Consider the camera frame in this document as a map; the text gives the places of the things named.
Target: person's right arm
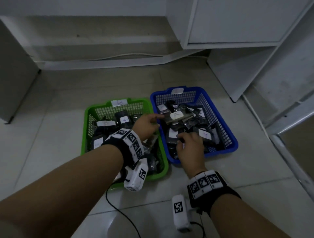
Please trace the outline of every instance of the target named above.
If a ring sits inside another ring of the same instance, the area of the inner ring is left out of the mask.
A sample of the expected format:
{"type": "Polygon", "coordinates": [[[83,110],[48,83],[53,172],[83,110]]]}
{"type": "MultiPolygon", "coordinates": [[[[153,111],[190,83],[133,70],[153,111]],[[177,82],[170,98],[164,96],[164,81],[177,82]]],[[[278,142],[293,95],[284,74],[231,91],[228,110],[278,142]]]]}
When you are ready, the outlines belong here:
{"type": "MultiPolygon", "coordinates": [[[[178,141],[177,151],[182,167],[191,179],[207,171],[205,167],[204,146],[196,133],[181,133],[185,147],[178,141]]],[[[284,237],[289,236],[252,209],[243,200],[232,194],[220,196],[207,211],[221,238],[284,237]]]]}

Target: brown floor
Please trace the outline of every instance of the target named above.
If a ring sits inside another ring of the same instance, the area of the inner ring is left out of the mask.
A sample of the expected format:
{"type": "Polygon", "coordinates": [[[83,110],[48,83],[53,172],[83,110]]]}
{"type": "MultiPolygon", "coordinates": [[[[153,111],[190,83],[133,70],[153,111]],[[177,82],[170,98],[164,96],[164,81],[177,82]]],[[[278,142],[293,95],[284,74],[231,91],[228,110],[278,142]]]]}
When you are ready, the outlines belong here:
{"type": "Polygon", "coordinates": [[[280,134],[286,148],[314,179],[314,116],[280,134]]]}

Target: hand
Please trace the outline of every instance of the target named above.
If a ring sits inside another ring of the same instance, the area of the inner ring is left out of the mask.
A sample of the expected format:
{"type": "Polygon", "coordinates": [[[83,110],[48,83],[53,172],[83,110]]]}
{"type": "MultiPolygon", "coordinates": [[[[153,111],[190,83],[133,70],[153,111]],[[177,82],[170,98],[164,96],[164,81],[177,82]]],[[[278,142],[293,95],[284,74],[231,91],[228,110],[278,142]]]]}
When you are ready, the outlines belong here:
{"type": "Polygon", "coordinates": [[[134,123],[132,130],[139,136],[141,141],[144,141],[158,130],[160,125],[156,124],[156,120],[164,117],[160,114],[144,114],[134,123]]]}
{"type": "Polygon", "coordinates": [[[207,171],[205,167],[204,145],[203,140],[195,132],[180,133],[178,138],[185,140],[185,146],[178,141],[177,152],[181,165],[189,178],[207,171]]]}

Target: blue basket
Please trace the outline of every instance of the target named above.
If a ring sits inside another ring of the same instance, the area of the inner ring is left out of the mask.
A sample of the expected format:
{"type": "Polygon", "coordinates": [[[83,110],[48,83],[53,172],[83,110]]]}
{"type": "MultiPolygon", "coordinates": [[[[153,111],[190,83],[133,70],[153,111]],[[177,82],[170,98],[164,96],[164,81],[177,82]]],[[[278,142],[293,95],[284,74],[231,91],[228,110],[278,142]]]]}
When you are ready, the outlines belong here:
{"type": "MultiPolygon", "coordinates": [[[[234,152],[237,150],[239,144],[236,140],[235,136],[223,120],[222,116],[219,114],[217,108],[213,104],[213,102],[210,100],[210,97],[206,93],[206,91],[200,87],[191,87],[187,88],[186,86],[181,87],[174,87],[174,88],[168,88],[166,91],[159,91],[154,92],[150,96],[150,100],[153,104],[153,109],[155,113],[159,113],[157,106],[160,104],[166,104],[167,100],[174,100],[178,104],[181,103],[194,103],[196,105],[202,105],[205,112],[206,117],[208,119],[208,122],[210,125],[214,124],[215,122],[218,122],[221,132],[223,135],[224,143],[225,143],[225,150],[219,150],[217,151],[214,147],[208,147],[209,153],[206,153],[205,156],[213,156],[217,154],[226,154],[230,152],[234,152]],[[181,94],[171,94],[173,89],[183,88],[183,93],[181,94]]],[[[166,143],[166,138],[164,131],[162,128],[159,128],[162,143],[167,155],[168,160],[173,164],[180,164],[179,160],[176,160],[172,158],[169,154],[168,146],[166,143]]]]}

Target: black cable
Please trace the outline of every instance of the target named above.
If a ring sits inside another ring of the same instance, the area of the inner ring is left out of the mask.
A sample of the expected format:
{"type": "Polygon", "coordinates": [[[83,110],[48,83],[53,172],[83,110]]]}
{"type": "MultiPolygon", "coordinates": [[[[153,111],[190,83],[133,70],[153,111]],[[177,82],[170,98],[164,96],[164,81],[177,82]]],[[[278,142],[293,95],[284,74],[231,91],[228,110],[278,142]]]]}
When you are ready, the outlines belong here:
{"type": "Polygon", "coordinates": [[[106,191],[106,200],[107,200],[107,202],[108,202],[114,209],[116,209],[118,212],[120,212],[123,216],[125,216],[125,217],[131,222],[131,224],[132,224],[132,225],[134,226],[134,228],[136,229],[136,232],[138,233],[138,237],[141,238],[141,235],[139,234],[138,229],[136,228],[136,226],[134,225],[134,223],[131,221],[131,219],[128,218],[127,215],[125,215],[123,212],[121,212],[121,211],[120,211],[118,208],[116,208],[114,205],[112,205],[111,202],[109,202],[108,197],[107,197],[108,190],[106,191]]]}
{"type": "Polygon", "coordinates": [[[195,221],[191,221],[190,224],[191,225],[199,225],[202,228],[202,231],[203,231],[203,237],[202,238],[205,238],[205,230],[204,230],[204,227],[201,224],[199,224],[199,223],[197,223],[195,221]]]}

